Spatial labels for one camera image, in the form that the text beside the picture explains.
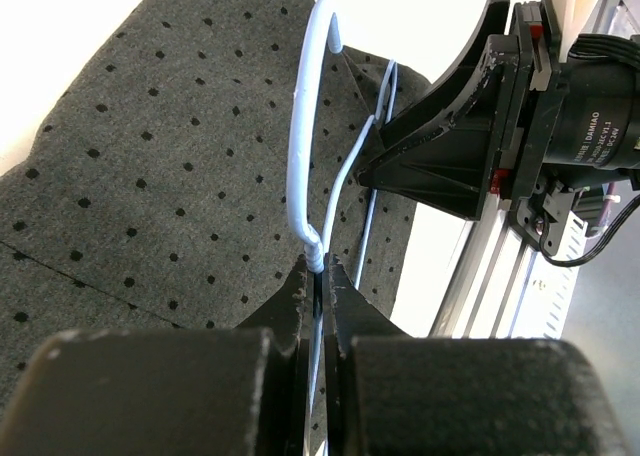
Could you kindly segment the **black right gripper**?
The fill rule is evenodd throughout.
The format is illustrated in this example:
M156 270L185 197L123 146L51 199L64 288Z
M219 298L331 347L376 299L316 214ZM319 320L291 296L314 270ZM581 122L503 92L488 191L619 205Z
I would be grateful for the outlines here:
M382 130L360 185L508 226L546 256L580 192L639 184L639 38L581 34L551 0L486 0L458 56Z

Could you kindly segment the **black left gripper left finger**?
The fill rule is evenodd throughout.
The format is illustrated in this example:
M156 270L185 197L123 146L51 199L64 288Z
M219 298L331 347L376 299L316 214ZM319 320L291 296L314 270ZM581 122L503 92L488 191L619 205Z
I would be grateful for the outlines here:
M305 455L313 277L232 329L68 330L33 355L5 455Z

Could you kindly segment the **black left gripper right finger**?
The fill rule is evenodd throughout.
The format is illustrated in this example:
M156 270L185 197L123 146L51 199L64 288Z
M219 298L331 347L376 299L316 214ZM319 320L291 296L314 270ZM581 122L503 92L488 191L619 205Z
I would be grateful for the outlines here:
M601 382L554 339L414 338L329 256L323 276L332 455L619 455Z

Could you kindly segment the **grey polka dot skirt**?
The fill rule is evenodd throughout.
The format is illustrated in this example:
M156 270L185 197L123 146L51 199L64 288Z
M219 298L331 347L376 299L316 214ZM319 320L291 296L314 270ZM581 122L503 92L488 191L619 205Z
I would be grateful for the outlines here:
M144 0L1 179L1 396L73 328L222 329L301 253L286 216L313 0Z

